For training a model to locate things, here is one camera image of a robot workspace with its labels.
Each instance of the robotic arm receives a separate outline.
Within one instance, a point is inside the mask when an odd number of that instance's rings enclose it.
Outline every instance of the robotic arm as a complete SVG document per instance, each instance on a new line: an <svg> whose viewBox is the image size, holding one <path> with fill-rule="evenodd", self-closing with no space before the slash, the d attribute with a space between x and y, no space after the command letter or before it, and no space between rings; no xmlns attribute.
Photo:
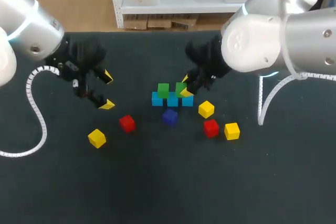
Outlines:
<svg viewBox="0 0 336 224"><path fill-rule="evenodd" d="M95 39L72 41L37 0L0 0L0 86L16 71L14 52L57 68L61 78L72 82L75 95L88 98L96 107L114 106L90 90L86 82L91 71L106 84L113 81L102 66L106 50Z"/></svg>
<svg viewBox="0 0 336 224"><path fill-rule="evenodd" d="M210 88L232 69L258 75L289 70L336 74L336 8L309 12L317 0L248 0L223 26L221 35L185 51L196 64L187 73L184 96Z"/></svg>

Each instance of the red cube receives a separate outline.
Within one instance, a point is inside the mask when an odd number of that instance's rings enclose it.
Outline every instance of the red cube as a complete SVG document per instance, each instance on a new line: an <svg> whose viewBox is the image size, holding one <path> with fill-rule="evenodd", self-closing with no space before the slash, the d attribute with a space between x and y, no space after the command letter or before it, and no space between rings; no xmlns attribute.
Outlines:
<svg viewBox="0 0 336 224"><path fill-rule="evenodd" d="M126 133L135 131L135 121L130 115L126 115L119 119L120 125Z"/></svg>
<svg viewBox="0 0 336 224"><path fill-rule="evenodd" d="M219 126L215 119L204 122L204 132L208 138L215 137L219 134Z"/></svg>

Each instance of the blue cube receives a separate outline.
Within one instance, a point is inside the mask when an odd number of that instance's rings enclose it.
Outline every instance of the blue cube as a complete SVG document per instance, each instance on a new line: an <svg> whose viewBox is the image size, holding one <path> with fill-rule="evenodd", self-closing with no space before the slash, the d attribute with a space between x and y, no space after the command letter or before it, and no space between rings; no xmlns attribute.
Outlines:
<svg viewBox="0 0 336 224"><path fill-rule="evenodd" d="M157 92L152 92L152 106L163 106L163 99L159 98Z"/></svg>
<svg viewBox="0 0 336 224"><path fill-rule="evenodd" d="M177 123L177 112L167 109L162 116L163 122L169 126L174 126Z"/></svg>
<svg viewBox="0 0 336 224"><path fill-rule="evenodd" d="M175 92L169 92L169 98L167 99L167 106L168 107L178 107L179 106L179 99L176 97Z"/></svg>
<svg viewBox="0 0 336 224"><path fill-rule="evenodd" d="M184 97L182 98L182 106L184 107L192 107L194 105L194 96Z"/></svg>

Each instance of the black mat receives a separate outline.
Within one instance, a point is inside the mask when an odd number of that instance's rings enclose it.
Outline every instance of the black mat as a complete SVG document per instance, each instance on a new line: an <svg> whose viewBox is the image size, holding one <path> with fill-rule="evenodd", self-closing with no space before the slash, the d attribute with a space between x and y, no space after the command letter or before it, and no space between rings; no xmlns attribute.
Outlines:
<svg viewBox="0 0 336 224"><path fill-rule="evenodd" d="M96 110L72 95L71 85L42 73L33 95L48 125L37 153L0 158L2 223L336 223L336 86L307 80L287 85L258 126L258 78L230 73L195 105L209 100L221 125L206 139L197 107L181 108L175 128L151 107L158 82L175 82L192 65L184 45L214 33L97 33L109 48L110 86L98 86L117 106ZM26 101L25 81L39 64L18 55L18 71L1 89L0 149L21 152L40 139ZM268 93L279 77L265 81ZM137 132L118 119L130 114ZM225 123L241 137L224 141ZM107 144L95 149L87 135L99 128Z"/></svg>

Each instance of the cardboard box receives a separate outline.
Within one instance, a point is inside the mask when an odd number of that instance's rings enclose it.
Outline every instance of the cardboard box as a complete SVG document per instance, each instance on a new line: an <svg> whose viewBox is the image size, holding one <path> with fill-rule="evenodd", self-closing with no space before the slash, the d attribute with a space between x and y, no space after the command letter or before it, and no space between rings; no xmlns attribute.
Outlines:
<svg viewBox="0 0 336 224"><path fill-rule="evenodd" d="M151 14L148 17L148 27L150 28L171 28L172 27L171 14Z"/></svg>
<svg viewBox="0 0 336 224"><path fill-rule="evenodd" d="M198 17L198 14L174 14L172 26L192 30L196 25Z"/></svg>
<svg viewBox="0 0 336 224"><path fill-rule="evenodd" d="M148 22L147 14L124 15L124 28L146 30Z"/></svg>

